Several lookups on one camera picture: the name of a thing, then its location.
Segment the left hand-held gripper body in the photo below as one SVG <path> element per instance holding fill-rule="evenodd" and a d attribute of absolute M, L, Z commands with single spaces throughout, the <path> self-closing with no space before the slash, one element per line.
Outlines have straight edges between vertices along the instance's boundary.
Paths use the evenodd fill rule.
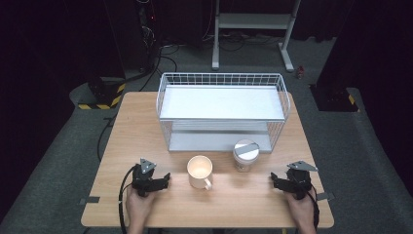
<path fill-rule="evenodd" d="M 155 163 L 144 158 L 141 158 L 140 163 L 134 166 L 132 171 L 132 187 L 137 190 L 140 197 L 146 197 L 149 192 L 156 190 L 158 184 L 165 183 L 162 178 L 154 179 L 152 177 L 155 168 Z"/>

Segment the white lidded jar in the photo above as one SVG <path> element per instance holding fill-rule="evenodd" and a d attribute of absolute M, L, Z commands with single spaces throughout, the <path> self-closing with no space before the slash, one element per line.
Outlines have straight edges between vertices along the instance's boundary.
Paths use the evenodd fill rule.
<path fill-rule="evenodd" d="M 259 156 L 259 145 L 250 139 L 241 139 L 233 149 L 236 169 L 239 172 L 248 172 Z"/>

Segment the cream ceramic mug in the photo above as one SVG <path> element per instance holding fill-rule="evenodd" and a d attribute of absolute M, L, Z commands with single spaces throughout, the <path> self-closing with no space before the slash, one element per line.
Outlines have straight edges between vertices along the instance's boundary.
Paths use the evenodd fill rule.
<path fill-rule="evenodd" d="M 189 183 L 198 189 L 210 190 L 212 188 L 213 165 L 204 155 L 194 156 L 187 163 Z"/>

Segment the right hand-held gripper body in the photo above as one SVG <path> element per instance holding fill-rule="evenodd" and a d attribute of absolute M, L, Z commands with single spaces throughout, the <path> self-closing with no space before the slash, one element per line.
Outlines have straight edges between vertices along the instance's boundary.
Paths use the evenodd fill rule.
<path fill-rule="evenodd" d="M 293 193 L 296 200 L 302 200 L 307 192 L 313 187 L 310 172 L 317 172 L 319 169 L 304 161 L 297 161 L 287 165 L 286 172 L 288 180 L 293 184 Z"/>

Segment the white wire shelf rack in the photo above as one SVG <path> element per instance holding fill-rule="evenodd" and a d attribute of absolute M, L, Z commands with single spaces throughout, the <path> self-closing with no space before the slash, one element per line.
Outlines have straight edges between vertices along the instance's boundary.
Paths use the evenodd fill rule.
<path fill-rule="evenodd" d="M 242 139 L 274 150 L 290 112 L 279 73 L 165 73 L 157 114 L 170 151 L 231 151 Z"/>

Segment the person's left hand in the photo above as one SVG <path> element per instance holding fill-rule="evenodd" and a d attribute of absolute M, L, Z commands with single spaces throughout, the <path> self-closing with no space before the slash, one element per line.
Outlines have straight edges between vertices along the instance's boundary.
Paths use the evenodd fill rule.
<path fill-rule="evenodd" d="M 156 193 L 151 192 L 145 197 L 138 195 L 137 190 L 129 187 L 127 189 L 127 212 L 129 217 L 129 228 L 143 227 L 147 217 L 150 215 L 152 204 Z"/>

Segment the dark equipment tower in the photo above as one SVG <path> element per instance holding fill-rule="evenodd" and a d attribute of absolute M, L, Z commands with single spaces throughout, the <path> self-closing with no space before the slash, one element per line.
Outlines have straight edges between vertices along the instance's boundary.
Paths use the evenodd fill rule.
<path fill-rule="evenodd" d="M 155 56 L 159 49 L 159 24 L 156 17 L 156 7 L 154 0 L 133 1 L 138 16 L 142 44 L 140 57 L 143 62 L 140 70 L 147 72 L 154 66 Z"/>

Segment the grey metal stand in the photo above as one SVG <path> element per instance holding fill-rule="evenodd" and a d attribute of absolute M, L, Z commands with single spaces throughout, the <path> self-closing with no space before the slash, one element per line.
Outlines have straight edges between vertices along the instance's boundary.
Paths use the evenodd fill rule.
<path fill-rule="evenodd" d="M 301 0 L 294 0 L 290 14 L 240 14 L 221 13 L 220 0 L 216 0 L 211 68 L 213 70 L 219 69 L 220 29 L 268 29 L 285 31 L 283 41 L 280 42 L 278 46 L 285 69 L 288 72 L 293 72 L 294 66 L 287 51 L 287 46 L 298 15 L 300 4 Z"/>

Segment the black yellow striped base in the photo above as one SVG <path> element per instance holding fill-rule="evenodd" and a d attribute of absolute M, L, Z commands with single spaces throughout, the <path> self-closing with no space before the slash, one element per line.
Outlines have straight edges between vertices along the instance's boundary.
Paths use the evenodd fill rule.
<path fill-rule="evenodd" d="M 115 108 L 125 87 L 124 81 L 94 79 L 88 82 L 87 92 L 77 102 L 77 106 L 83 110 Z"/>
<path fill-rule="evenodd" d="M 334 90 L 314 84 L 310 90 L 319 111 L 359 112 L 356 100 L 346 89 Z"/>

